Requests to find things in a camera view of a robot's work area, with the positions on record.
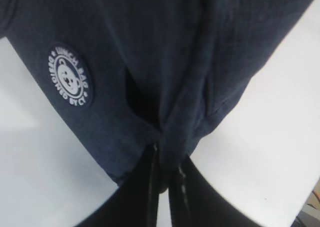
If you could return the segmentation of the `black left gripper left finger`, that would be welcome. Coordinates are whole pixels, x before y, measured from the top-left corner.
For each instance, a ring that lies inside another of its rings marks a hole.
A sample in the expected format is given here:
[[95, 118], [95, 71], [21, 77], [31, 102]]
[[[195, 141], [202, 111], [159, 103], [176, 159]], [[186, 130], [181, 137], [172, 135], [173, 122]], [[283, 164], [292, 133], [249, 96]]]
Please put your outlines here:
[[149, 144], [126, 181], [78, 226], [155, 227], [159, 195], [159, 152]]

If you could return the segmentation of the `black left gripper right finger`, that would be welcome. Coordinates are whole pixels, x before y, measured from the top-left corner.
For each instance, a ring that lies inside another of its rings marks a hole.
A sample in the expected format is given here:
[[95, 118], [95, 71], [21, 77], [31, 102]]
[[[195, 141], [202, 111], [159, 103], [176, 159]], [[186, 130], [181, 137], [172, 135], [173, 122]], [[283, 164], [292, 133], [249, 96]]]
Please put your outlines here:
[[258, 227], [227, 202], [187, 157], [172, 171], [168, 184], [173, 227]]

